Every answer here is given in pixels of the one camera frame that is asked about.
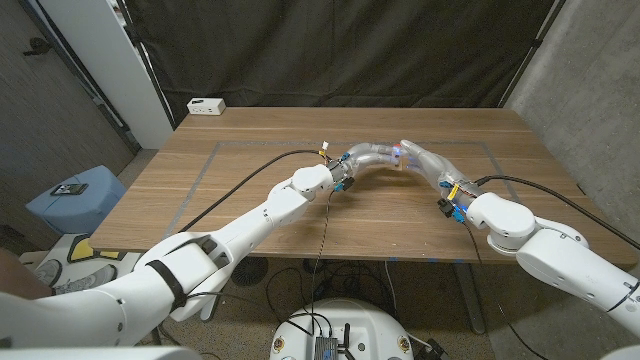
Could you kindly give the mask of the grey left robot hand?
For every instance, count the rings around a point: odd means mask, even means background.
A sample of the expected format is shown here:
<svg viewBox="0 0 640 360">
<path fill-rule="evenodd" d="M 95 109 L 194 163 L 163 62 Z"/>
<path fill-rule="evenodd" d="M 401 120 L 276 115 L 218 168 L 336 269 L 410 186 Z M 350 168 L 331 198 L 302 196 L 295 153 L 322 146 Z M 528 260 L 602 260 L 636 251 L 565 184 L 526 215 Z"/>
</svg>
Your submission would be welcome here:
<svg viewBox="0 0 640 360">
<path fill-rule="evenodd" d="M 338 184 L 349 177 L 354 177 L 368 166 L 380 164 L 397 166 L 399 163 L 400 160 L 394 155 L 392 146 L 360 143 L 347 150 L 337 160 L 330 161 L 327 167 L 333 182 Z"/>
</svg>

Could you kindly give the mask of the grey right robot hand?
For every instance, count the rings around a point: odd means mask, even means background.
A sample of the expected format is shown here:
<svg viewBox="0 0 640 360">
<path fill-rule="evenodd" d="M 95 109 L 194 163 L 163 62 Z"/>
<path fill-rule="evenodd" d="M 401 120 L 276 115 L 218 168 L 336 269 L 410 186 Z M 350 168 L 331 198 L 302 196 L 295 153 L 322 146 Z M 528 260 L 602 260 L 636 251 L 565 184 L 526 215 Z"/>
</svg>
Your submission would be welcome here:
<svg viewBox="0 0 640 360">
<path fill-rule="evenodd" d="M 401 140 L 400 145 L 409 158 L 408 168 L 422 175 L 442 198 L 447 198 L 458 186 L 454 200 L 469 205 L 475 198 L 484 194 L 478 185 L 462 174 L 445 157 L 425 150 L 409 140 Z"/>
</svg>

